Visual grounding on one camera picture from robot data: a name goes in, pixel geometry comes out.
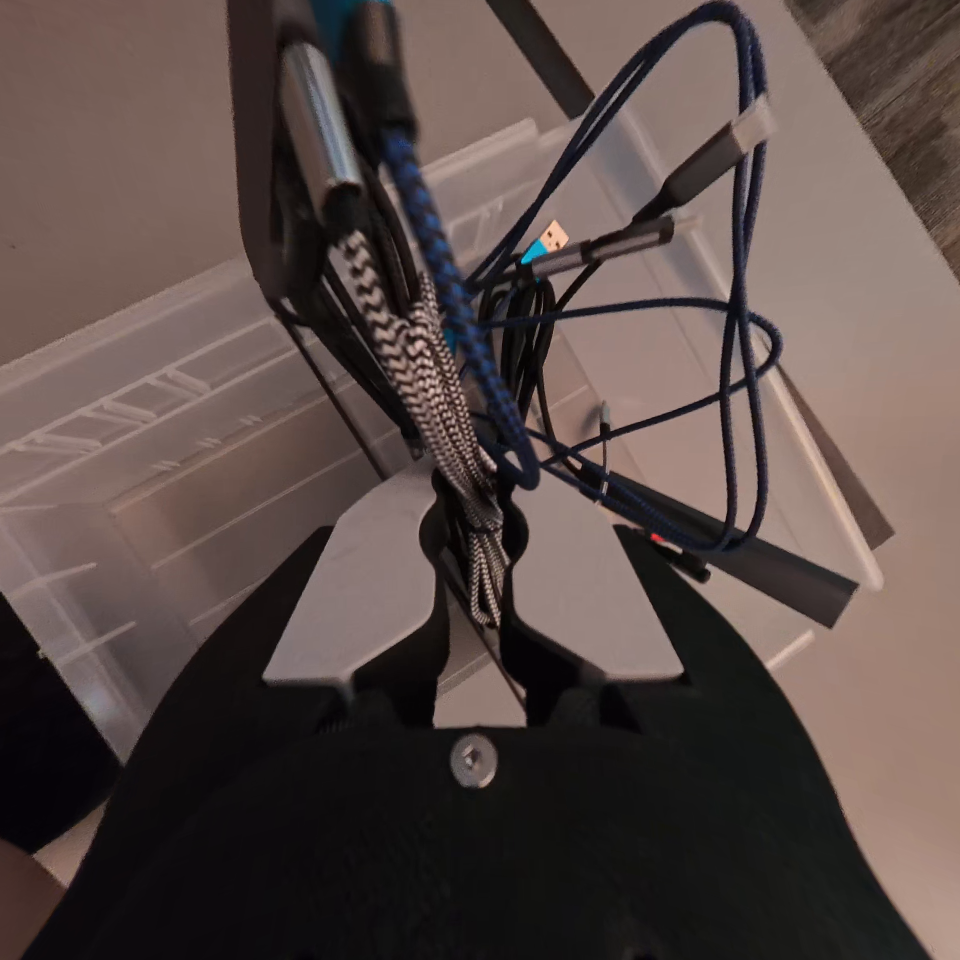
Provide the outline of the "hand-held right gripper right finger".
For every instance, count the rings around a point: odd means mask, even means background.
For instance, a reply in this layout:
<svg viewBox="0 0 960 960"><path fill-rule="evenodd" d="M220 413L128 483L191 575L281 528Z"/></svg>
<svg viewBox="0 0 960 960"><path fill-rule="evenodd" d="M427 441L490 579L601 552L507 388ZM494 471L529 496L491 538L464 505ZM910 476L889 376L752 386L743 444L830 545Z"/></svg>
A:
<svg viewBox="0 0 960 960"><path fill-rule="evenodd" d="M554 476L504 495L510 565L501 600L501 662L524 692L530 726L568 690L672 682L684 672L615 527Z"/></svg>

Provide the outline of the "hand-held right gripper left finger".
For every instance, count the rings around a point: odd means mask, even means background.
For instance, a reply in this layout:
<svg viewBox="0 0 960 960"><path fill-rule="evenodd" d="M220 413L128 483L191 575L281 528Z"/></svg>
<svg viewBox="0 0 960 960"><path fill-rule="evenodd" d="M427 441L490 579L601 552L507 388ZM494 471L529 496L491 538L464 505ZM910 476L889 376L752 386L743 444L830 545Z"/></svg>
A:
<svg viewBox="0 0 960 960"><path fill-rule="evenodd" d="M351 703L379 692L431 727L450 658L441 555L450 532L433 463L376 486L336 522L263 673L271 687L324 687Z"/></svg>

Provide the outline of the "clear plastic bin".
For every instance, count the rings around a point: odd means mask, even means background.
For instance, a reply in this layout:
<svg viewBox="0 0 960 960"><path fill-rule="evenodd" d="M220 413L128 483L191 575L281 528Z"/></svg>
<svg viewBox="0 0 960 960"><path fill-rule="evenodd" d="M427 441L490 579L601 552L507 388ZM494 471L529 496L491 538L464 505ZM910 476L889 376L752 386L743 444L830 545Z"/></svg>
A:
<svg viewBox="0 0 960 960"><path fill-rule="evenodd" d="M575 124L509 126L425 175L467 273L529 206ZM665 165L628 107L524 236L606 234ZM720 296L694 220L601 270L571 306ZM722 317L661 308L569 319L544 368L558 439L628 426L717 386ZM878 592L882 570L782 374L761 383L770 499L759 537ZM315 529L377 483L316 376L228 261L2 369L2 594L120 762L204 640ZM620 474L714 518L715 410L611 445Z"/></svg>

